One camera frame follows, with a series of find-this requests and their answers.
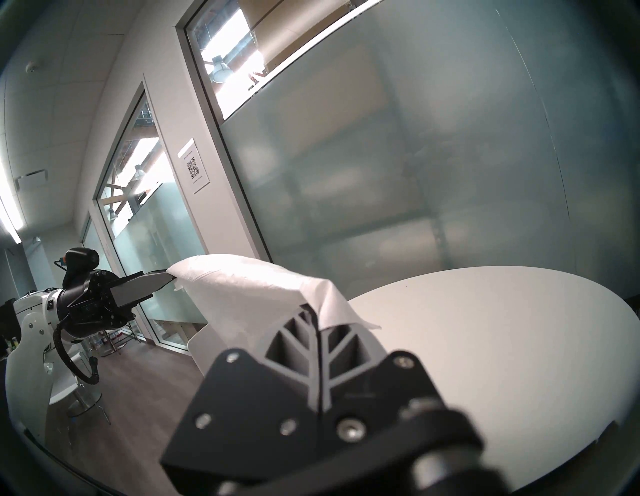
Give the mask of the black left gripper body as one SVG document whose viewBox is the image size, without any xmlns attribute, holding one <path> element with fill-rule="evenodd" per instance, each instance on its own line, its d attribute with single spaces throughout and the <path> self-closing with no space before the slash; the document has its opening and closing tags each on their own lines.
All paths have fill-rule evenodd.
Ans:
<svg viewBox="0 0 640 496">
<path fill-rule="evenodd" d="M 121 278 L 110 271 L 67 271 L 57 296 L 56 329 L 73 339 L 84 339 L 103 330 L 126 327 L 134 319 L 130 308 L 117 308 L 110 290 Z"/>
</svg>

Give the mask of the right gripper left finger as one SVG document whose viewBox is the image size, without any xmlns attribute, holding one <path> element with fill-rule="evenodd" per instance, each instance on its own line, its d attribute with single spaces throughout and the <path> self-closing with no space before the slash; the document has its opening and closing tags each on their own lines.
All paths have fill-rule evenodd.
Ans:
<svg viewBox="0 0 640 496">
<path fill-rule="evenodd" d="M 303 304 L 256 351 L 222 351 L 177 424 L 160 463 L 178 493 L 234 493 L 315 458 L 318 319 Z"/>
</svg>

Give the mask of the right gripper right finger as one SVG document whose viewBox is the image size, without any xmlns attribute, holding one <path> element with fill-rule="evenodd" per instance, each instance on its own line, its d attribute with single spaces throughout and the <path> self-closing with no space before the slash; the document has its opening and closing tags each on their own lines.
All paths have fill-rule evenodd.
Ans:
<svg viewBox="0 0 640 496">
<path fill-rule="evenodd" d="M 319 334 L 319 451 L 481 451 L 421 361 L 386 352 L 371 331 L 342 324 Z"/>
</svg>

